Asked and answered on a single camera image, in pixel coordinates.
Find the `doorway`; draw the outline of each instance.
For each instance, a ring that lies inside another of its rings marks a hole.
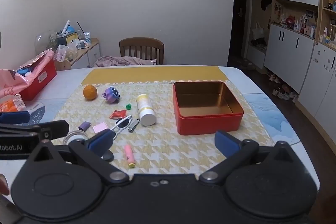
[[[229,58],[241,57],[246,15],[246,0],[234,0]]]

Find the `open metal box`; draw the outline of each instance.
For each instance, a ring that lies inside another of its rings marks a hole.
[[[177,82],[173,87],[177,131],[181,135],[238,130],[244,110],[223,82]]]

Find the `purple eraser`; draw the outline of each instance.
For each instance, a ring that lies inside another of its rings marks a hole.
[[[89,122],[84,122],[78,127],[78,129],[81,131],[87,131],[90,125],[91,124]]]

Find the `orange ball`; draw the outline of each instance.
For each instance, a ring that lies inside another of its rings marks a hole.
[[[97,89],[92,85],[87,85],[83,90],[83,95],[88,100],[93,100],[97,97]]]

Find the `pink sticky note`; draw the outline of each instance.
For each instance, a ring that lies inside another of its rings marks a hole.
[[[100,131],[103,131],[104,129],[107,129],[108,126],[106,125],[105,122],[102,122],[100,124],[97,124],[96,126],[93,127],[93,131],[95,133],[99,133]]]

